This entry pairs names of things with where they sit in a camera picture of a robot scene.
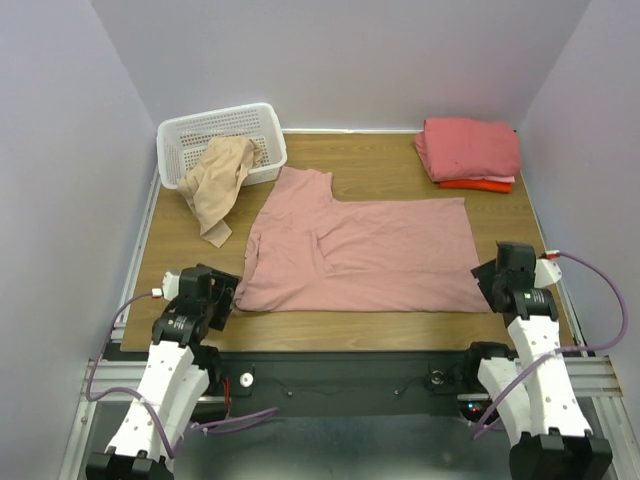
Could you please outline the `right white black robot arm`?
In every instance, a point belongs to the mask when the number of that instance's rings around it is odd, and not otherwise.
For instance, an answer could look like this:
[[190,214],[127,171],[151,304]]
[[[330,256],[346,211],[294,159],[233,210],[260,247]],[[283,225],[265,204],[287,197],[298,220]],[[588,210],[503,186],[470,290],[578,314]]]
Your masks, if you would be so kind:
[[472,271],[516,351],[495,355],[474,346],[480,355],[477,380],[491,403],[473,435],[488,431],[490,417],[498,417],[509,437],[514,479],[601,479],[613,460],[610,443],[594,435],[580,408],[565,363],[549,290],[561,277],[558,256],[500,242],[495,259]]

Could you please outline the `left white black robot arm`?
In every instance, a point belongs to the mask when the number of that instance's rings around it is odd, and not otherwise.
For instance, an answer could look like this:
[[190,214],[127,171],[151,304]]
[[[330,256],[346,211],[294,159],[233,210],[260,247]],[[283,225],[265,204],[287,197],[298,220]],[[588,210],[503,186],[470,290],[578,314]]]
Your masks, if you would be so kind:
[[148,297],[166,306],[152,325],[144,372],[137,387],[85,392],[90,402],[124,394],[131,402],[102,453],[89,456],[89,479],[171,479],[177,449],[199,398],[221,383],[217,348],[206,346],[232,312],[240,277],[204,264],[165,273]]

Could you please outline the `dusty pink t shirt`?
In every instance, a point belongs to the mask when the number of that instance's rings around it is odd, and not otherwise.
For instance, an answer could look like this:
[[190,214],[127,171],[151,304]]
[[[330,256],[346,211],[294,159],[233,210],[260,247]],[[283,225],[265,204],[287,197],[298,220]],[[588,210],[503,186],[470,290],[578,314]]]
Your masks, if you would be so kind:
[[250,230],[239,309],[488,311],[464,199],[344,202],[332,180],[281,170]]

